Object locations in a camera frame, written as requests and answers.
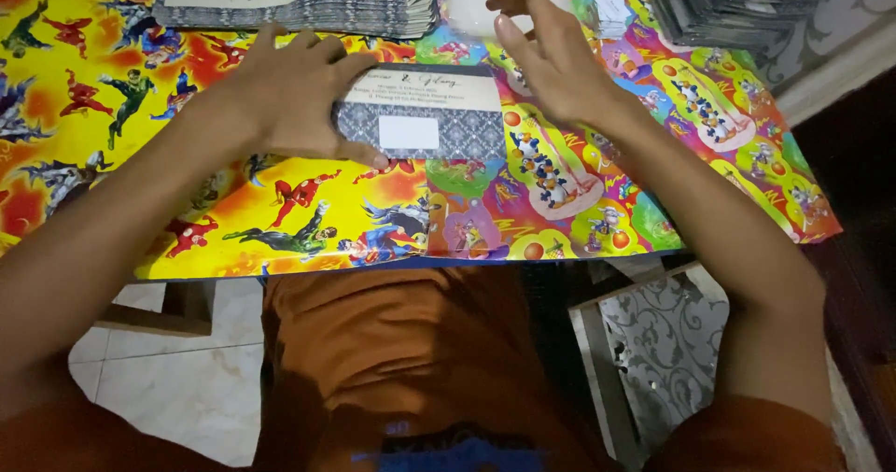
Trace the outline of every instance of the table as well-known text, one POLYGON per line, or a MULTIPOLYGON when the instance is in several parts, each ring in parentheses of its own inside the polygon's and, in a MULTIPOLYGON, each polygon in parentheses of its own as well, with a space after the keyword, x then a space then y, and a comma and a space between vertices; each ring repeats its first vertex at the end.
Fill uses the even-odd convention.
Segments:
MULTIPOLYGON (((747 54, 667 42, 650 0, 626 0, 631 22, 624 40, 599 43, 588 28, 592 0, 572 1, 596 58, 616 82, 639 95, 658 123, 752 197, 794 242, 840 231, 747 54)), ((252 42, 243 32, 162 29, 149 4, 0 0, 8 12, 0 17, 6 61, 0 252, 114 171, 198 90, 236 66, 252 42)), ((547 120, 519 68, 495 44, 465 39, 444 25, 416 42, 342 41, 349 51, 381 61, 491 65, 507 160, 397 160, 371 170, 352 162, 254 155, 205 180, 191 208, 160 232, 136 278, 364 267, 420 252, 588 260, 682 248, 658 204, 613 164, 609 142, 547 120), (537 178, 541 164, 529 159, 535 152, 550 160, 545 174, 553 180, 537 178), (329 207, 318 217, 321 201, 329 207), (428 225, 414 224, 421 212, 429 212, 428 225), (387 232, 397 225, 405 235, 387 232), (331 237, 317 253, 295 251, 295 243, 264 234, 324 229, 331 237), (359 241, 380 249, 364 251, 359 241)))

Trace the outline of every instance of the orange shirt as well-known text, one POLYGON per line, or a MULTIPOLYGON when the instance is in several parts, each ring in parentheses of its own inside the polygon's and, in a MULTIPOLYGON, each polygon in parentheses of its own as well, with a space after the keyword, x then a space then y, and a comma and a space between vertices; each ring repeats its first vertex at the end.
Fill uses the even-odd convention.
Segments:
MULTIPOLYGON (((273 277, 253 470, 620 470, 551 397, 509 266, 273 277)), ((841 470, 829 428, 716 397, 649 470, 841 470)), ((78 397, 0 423, 2 470, 230 470, 78 397)))

